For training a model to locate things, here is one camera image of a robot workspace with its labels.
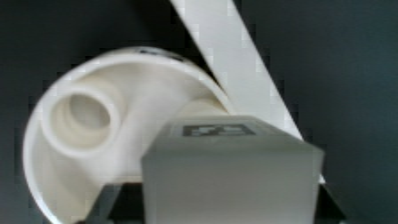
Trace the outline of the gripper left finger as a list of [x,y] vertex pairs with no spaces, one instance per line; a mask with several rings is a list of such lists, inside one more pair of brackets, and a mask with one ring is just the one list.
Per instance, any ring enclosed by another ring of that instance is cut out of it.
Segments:
[[107,184],[77,224],[143,224],[143,184]]

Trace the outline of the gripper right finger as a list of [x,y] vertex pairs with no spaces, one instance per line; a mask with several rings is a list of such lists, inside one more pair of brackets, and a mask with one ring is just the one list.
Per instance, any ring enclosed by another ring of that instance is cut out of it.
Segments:
[[329,189],[321,186],[317,202],[317,224],[344,224],[347,216],[333,198]]

